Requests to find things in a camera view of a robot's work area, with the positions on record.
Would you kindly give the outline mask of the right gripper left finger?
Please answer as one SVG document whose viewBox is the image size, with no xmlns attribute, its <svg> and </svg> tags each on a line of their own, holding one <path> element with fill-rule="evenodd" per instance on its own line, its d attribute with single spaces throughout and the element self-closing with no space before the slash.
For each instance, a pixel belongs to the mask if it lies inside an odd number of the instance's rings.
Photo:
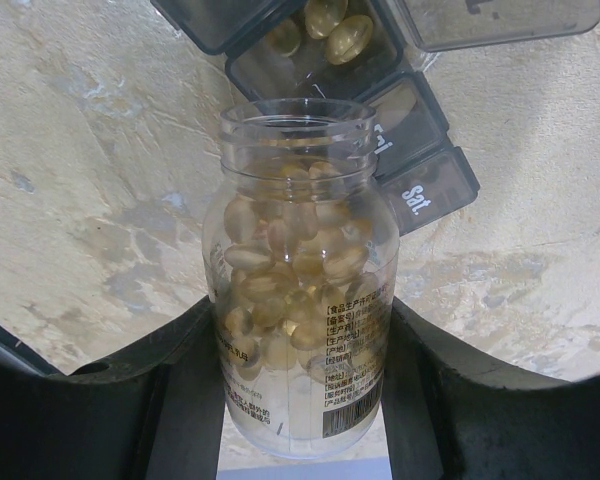
<svg viewBox="0 0 600 480">
<path fill-rule="evenodd" d="M 0 479 L 212 479 L 224 404 L 208 299 L 70 375 L 0 362 Z"/>
</svg>

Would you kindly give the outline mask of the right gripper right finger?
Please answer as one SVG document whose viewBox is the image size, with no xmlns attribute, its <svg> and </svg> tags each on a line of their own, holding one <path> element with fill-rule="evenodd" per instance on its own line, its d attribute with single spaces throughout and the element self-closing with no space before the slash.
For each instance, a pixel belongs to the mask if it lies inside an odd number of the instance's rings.
<svg viewBox="0 0 600 480">
<path fill-rule="evenodd" d="M 395 479 L 600 479 L 600 374 L 510 365 L 400 300 L 382 410 Z"/>
</svg>

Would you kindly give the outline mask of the clear pill bottle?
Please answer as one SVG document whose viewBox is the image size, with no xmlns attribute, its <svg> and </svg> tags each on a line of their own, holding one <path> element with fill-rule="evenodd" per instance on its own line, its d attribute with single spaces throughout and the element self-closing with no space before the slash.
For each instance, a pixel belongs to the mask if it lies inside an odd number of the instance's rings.
<svg viewBox="0 0 600 480">
<path fill-rule="evenodd" d="M 226 404 L 278 456 L 341 452 L 380 405 L 399 230 L 374 126 L 371 107 L 317 98 L 221 117 L 202 253 Z"/>
</svg>

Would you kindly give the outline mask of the grey weekly pill organizer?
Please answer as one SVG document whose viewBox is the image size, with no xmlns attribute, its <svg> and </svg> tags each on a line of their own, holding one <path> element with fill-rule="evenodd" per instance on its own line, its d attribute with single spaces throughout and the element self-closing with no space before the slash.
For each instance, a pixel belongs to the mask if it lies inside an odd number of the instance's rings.
<svg viewBox="0 0 600 480">
<path fill-rule="evenodd" d="M 600 1 L 348 1 L 374 23 L 352 61 L 330 64 L 305 28 L 308 1 L 159 1 L 156 10 L 203 52 L 224 55 L 251 100 L 354 100 L 376 112 L 378 166 L 402 233 L 472 203 L 479 183 L 424 77 L 443 51 L 571 36 L 600 21 Z"/>
</svg>

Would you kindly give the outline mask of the clear bottle lid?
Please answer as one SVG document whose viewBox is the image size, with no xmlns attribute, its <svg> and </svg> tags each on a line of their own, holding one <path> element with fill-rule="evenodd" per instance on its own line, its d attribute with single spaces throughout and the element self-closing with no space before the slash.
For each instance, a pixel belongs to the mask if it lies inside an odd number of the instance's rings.
<svg viewBox="0 0 600 480">
<path fill-rule="evenodd" d="M 27 344 L 0 326 L 0 362 L 37 376 L 50 376 L 60 371 L 44 360 Z"/>
</svg>

